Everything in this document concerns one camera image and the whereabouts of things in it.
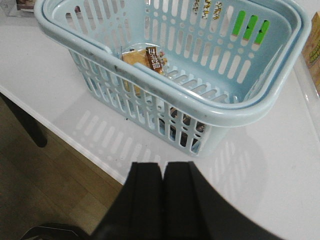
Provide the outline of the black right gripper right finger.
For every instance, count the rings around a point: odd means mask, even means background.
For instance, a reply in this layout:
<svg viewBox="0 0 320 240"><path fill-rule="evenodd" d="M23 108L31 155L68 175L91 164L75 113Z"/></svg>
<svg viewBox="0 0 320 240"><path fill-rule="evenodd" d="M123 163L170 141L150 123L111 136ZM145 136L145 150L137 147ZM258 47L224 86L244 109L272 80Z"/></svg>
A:
<svg viewBox="0 0 320 240"><path fill-rule="evenodd" d="M276 240L229 204L196 165L170 162L164 173L164 239Z"/></svg>

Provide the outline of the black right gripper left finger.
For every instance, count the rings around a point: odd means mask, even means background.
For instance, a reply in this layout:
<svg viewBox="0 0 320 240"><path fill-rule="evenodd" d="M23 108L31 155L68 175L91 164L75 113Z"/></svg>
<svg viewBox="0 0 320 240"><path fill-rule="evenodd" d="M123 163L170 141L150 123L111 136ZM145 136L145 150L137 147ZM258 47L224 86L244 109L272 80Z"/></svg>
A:
<svg viewBox="0 0 320 240"><path fill-rule="evenodd" d="M117 198L91 234L92 240L160 240L162 173L154 162L133 162Z"/></svg>

